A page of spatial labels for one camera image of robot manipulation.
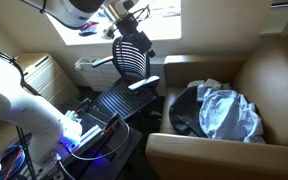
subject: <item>light blue fabric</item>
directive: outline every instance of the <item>light blue fabric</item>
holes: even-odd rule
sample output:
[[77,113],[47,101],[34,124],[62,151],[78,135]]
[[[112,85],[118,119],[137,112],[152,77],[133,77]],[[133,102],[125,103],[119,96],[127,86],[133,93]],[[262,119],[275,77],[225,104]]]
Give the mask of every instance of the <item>light blue fabric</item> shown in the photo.
[[204,133],[213,139],[265,143],[261,118],[255,105],[233,90],[198,86],[197,100],[203,101],[199,121]]

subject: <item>floor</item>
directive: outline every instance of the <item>floor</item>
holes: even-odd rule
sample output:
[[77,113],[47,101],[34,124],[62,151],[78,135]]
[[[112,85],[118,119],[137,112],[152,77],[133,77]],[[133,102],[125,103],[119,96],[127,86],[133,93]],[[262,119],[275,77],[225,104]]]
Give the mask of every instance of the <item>floor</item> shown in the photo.
[[[93,91],[90,87],[79,87],[82,97],[95,100],[100,92]],[[161,113],[163,109],[164,98],[153,102],[144,108],[136,119],[131,120],[128,124],[130,127],[142,133],[141,143],[137,146],[128,163],[123,168],[117,180],[155,180],[159,179],[149,162],[145,157],[145,148],[147,138],[150,133],[159,132],[160,121],[156,117],[150,116],[150,112],[156,111]]]

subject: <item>chair armrest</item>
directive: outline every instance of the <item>chair armrest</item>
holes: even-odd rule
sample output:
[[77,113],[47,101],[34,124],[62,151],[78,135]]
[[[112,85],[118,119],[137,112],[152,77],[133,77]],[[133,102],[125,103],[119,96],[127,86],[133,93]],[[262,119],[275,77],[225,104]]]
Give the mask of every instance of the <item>chair armrest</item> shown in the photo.
[[194,80],[215,79],[231,83],[242,64],[250,57],[241,55],[172,55],[164,61],[166,87],[186,87]]
[[130,86],[128,86],[128,89],[130,89],[131,91],[134,91],[138,88],[141,88],[141,87],[144,87],[144,86],[149,86],[149,85],[152,85],[154,83],[158,84],[160,80],[160,77],[158,76],[151,76],[147,79],[143,79],[141,81],[138,81]]
[[145,153],[161,179],[288,179],[287,146],[155,133]]
[[92,62],[92,67],[96,68],[96,67],[98,67],[104,63],[112,61],[112,59],[113,59],[113,56],[108,56],[108,57],[105,57],[103,59],[96,59],[94,62]]

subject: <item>office chair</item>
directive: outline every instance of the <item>office chair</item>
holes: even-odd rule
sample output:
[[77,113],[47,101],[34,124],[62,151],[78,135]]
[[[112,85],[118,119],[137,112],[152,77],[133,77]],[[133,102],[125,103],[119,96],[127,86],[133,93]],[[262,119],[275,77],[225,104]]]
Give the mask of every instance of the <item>office chair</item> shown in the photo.
[[118,113],[121,120],[139,112],[150,102],[159,97],[156,87],[158,76],[150,76],[150,58],[126,37],[116,38],[113,42],[113,56],[96,60],[93,67],[112,61],[121,75],[115,83],[103,91],[93,102],[97,110],[112,116]]

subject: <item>chair seat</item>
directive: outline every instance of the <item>chair seat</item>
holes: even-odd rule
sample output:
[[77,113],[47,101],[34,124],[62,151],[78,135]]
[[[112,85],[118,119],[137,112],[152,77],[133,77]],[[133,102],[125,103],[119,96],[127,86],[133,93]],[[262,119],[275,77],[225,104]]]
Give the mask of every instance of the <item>chair seat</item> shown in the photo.
[[129,84],[120,78],[96,98],[95,107],[109,116],[117,112],[121,120],[127,121],[156,98],[150,88],[131,91],[128,86]]

